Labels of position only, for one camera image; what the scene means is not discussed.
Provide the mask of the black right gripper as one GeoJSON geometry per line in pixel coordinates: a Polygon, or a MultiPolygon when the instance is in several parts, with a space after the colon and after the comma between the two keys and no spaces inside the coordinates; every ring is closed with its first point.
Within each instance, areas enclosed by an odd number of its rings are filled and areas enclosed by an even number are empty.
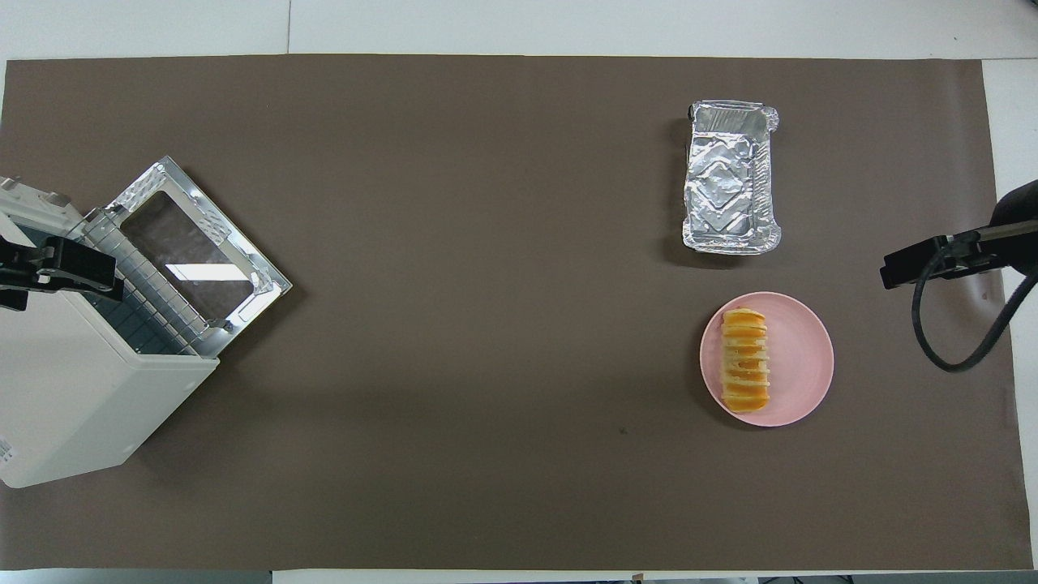
{"type": "MultiPolygon", "coordinates": [[[[1037,218],[1037,180],[1028,182],[1003,196],[993,210],[993,226],[1011,225],[1037,218]]],[[[886,290],[896,289],[922,280],[924,267],[934,256],[938,256],[937,267],[929,280],[956,280],[958,276],[986,273],[1005,268],[1007,265],[1025,276],[1037,270],[1037,233],[1002,238],[993,241],[994,251],[986,251],[984,244],[989,241],[988,230],[964,230],[957,234],[956,259],[949,259],[949,251],[954,237],[927,238],[910,247],[899,249],[885,255],[880,266],[880,280],[886,290]]]]}

